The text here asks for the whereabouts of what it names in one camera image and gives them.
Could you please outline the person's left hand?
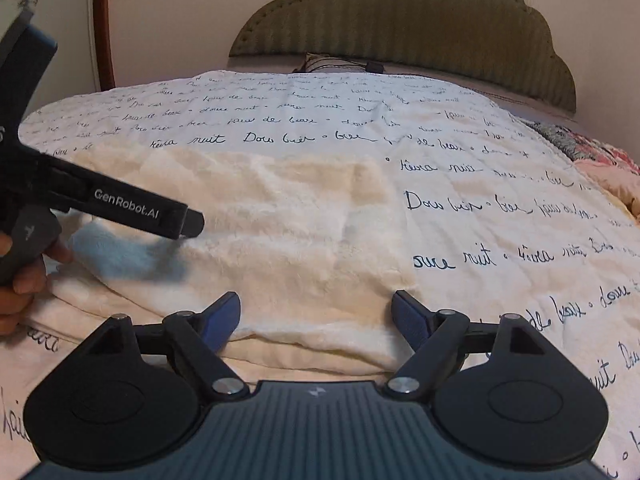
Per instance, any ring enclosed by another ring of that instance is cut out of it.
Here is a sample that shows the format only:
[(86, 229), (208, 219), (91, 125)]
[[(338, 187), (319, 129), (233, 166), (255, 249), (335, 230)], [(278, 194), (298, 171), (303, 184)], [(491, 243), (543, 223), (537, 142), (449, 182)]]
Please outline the person's left hand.
[(46, 287), (47, 271), (44, 256), (59, 263), (69, 263), (73, 258), (70, 248), (58, 237), (42, 255), (18, 270), (9, 285), (1, 286), (0, 332), (2, 336), (9, 336), (15, 332), (23, 312), (32, 303), (34, 297)]

